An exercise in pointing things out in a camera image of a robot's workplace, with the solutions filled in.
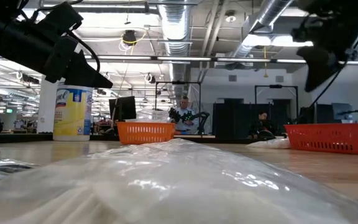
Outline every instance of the ceiling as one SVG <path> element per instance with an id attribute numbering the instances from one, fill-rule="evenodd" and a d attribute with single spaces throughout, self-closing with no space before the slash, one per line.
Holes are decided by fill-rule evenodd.
<path id="1" fill-rule="evenodd" d="M 261 0 L 254 0 L 253 3 L 252 1 L 241 0 L 230 1 L 227 6 L 227 10 L 234 11 L 236 20 L 234 22 L 227 22 L 226 20 L 223 20 L 219 29 L 217 41 L 213 45 L 211 53 L 212 55 L 215 55 L 216 53 L 228 53 L 236 49 L 236 47 L 243 39 L 241 30 L 246 16 L 257 12 L 261 2 Z M 38 0 L 30 1 L 25 9 L 25 13 L 31 15 L 32 11 L 38 7 L 38 3 Z M 192 7 L 190 26 L 191 56 L 200 56 L 203 40 L 207 31 L 206 26 L 212 6 L 212 0 L 204 0 L 199 5 Z M 159 42 L 160 40 L 163 40 L 163 35 L 161 20 L 158 15 L 88 12 L 81 12 L 80 14 L 84 18 L 83 24 L 76 30 L 75 33 L 98 55 L 166 54 L 164 44 Z M 297 9 L 294 7 L 294 5 L 291 5 L 277 20 L 274 25 L 273 34 L 271 35 L 289 34 L 293 28 L 299 26 L 301 20 L 303 19 L 302 17 L 305 15 L 305 12 Z M 134 30 L 138 40 L 140 39 L 134 48 L 127 51 L 122 48 L 120 50 L 119 46 L 121 42 L 121 35 L 125 32 L 125 30 Z M 267 46 L 266 48 L 253 48 L 250 54 L 253 55 L 254 58 L 266 57 L 300 59 L 296 56 L 296 50 L 296 47 Z M 96 64 L 91 60 L 89 63 L 91 66 L 96 67 Z M 192 63 L 192 66 L 193 65 L 194 67 L 198 67 L 198 63 Z M 272 72 L 281 70 L 280 73 L 291 74 L 302 66 L 303 65 L 268 64 L 267 68 Z M 265 65 L 263 63 L 255 63 L 250 68 L 258 71 L 264 69 Z M 42 82 L 41 74 L 14 62 L 0 58 L 0 86 L 11 86 L 11 88 L 6 87 L 1 89 L 9 92 L 9 95 L 12 98 L 24 98 L 29 102 L 33 101 L 33 103 L 38 104 L 40 85 L 28 84 L 21 81 L 20 77 L 23 73 L 38 79 L 39 82 Z M 159 81 L 170 81 L 169 66 L 166 63 L 111 63 L 108 61 L 102 61 L 101 73 L 107 76 L 114 83 L 114 89 L 113 91 L 107 91 L 106 95 L 100 95 L 95 92 L 94 97 L 98 98 L 95 98 L 97 100 L 94 100 L 96 103 L 94 104 L 93 111 L 99 110 L 99 112 L 101 112 L 102 109 L 108 111 L 107 99 L 111 97 L 117 97 L 117 95 L 135 95 L 138 97 L 139 102 L 141 102 L 144 97 L 153 97 L 155 85 L 145 81 L 145 76 L 147 74 L 153 75 Z M 195 76 L 198 76 L 198 73 L 192 72 L 193 79 Z M 209 85 L 218 85 L 220 82 L 216 72 L 213 72 L 211 77 L 206 80 L 208 81 Z M 0 97 L 8 97 L 3 93 L 5 92 L 0 91 Z M 163 91 L 160 97 L 164 97 L 167 99 L 167 101 L 169 101 L 168 98 L 170 94 L 170 91 Z M 0 102 L 0 104 L 5 105 L 6 103 L 6 101 Z M 34 110 L 21 110 L 21 113 L 32 114 L 34 111 L 36 112 L 36 107 L 37 106 L 34 106 Z"/>

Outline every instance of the orange plastic basket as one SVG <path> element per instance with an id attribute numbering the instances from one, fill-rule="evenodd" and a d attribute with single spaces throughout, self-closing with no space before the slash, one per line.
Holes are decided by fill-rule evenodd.
<path id="1" fill-rule="evenodd" d="M 358 154 L 358 124 L 285 125 L 293 149 Z"/>
<path id="2" fill-rule="evenodd" d="M 165 142 L 173 139 L 173 123 L 118 122 L 119 141 L 123 144 Z"/>

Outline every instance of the ceiling duct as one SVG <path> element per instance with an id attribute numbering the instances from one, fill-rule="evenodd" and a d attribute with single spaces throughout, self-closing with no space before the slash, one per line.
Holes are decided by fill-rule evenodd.
<path id="1" fill-rule="evenodd" d="M 189 43 L 184 41 L 189 38 L 190 6 L 186 5 L 158 5 L 161 16 L 163 38 L 166 41 L 165 50 L 169 56 L 188 56 Z M 171 81 L 187 81 L 185 74 L 189 72 L 189 65 L 182 63 L 170 63 L 169 72 Z M 177 98 L 183 94 L 183 85 L 173 87 Z"/>
<path id="2" fill-rule="evenodd" d="M 266 34 L 273 32 L 273 24 L 284 12 L 293 0 L 264 0 L 260 6 L 260 11 L 248 16 L 242 25 L 242 43 L 236 50 L 230 53 L 230 57 L 244 58 L 255 45 L 250 45 L 247 41 L 249 34 Z M 226 65 L 228 70 L 244 68 L 241 63 Z"/>

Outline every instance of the yellow cable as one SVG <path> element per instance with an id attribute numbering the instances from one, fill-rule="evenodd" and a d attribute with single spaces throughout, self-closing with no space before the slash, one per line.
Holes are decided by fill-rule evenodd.
<path id="1" fill-rule="evenodd" d="M 135 49 L 135 45 L 132 46 L 131 55 L 132 55 L 132 53 L 134 52 L 134 49 Z"/>
<path id="2" fill-rule="evenodd" d="M 125 41 L 125 40 L 123 39 L 122 41 L 123 41 L 124 43 L 126 43 L 126 44 L 134 44 L 134 43 L 136 43 L 136 42 L 139 42 L 139 41 L 143 40 L 144 36 L 146 36 L 146 32 L 144 32 L 143 36 L 142 36 L 139 40 L 135 40 L 135 41 Z"/>

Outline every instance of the metal frame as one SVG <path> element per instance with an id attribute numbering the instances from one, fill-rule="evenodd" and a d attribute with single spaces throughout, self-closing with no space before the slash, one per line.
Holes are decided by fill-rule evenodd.
<path id="1" fill-rule="evenodd" d="M 166 84 L 172 84 L 172 85 L 187 85 L 187 84 L 198 84 L 200 87 L 200 90 L 198 92 L 198 112 L 201 112 L 201 82 L 181 82 L 181 81 L 174 81 L 174 82 L 155 82 L 155 102 L 154 102 L 154 108 L 157 109 L 157 92 L 158 92 L 158 84 L 164 83 Z"/>
<path id="2" fill-rule="evenodd" d="M 175 57 L 175 56 L 146 56 L 146 55 L 99 55 L 98 58 L 104 61 L 126 63 L 131 61 L 153 61 L 153 62 L 252 62 L 252 63 L 285 63 L 285 64 L 306 64 L 305 60 L 282 59 L 282 58 L 230 58 L 230 57 Z M 85 55 L 85 59 L 92 60 L 91 55 Z M 348 62 L 347 65 L 358 65 L 358 61 Z"/>
<path id="3" fill-rule="evenodd" d="M 255 86 L 255 104 L 258 104 L 258 93 L 257 89 L 259 87 L 264 88 L 273 88 L 273 89 L 281 89 L 281 88 L 294 88 L 295 89 L 295 98 L 296 98 L 296 118 L 298 118 L 299 115 L 299 99 L 298 99 L 298 87 L 297 86 L 285 86 L 285 85 L 256 85 Z"/>

